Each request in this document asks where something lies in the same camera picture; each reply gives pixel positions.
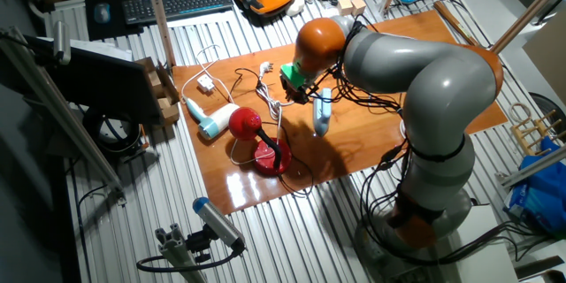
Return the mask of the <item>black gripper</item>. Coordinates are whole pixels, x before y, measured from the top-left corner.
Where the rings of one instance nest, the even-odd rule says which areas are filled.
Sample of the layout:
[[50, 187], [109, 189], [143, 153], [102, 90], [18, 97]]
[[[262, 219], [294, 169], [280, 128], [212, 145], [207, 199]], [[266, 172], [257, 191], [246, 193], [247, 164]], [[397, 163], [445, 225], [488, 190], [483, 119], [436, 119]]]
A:
[[306, 85], [307, 81], [303, 76], [295, 74], [292, 77], [287, 77], [285, 74], [281, 74], [279, 77], [286, 94], [286, 100], [289, 103], [294, 103], [295, 97], [298, 97], [296, 102], [302, 105], [309, 101], [307, 94], [309, 86]]

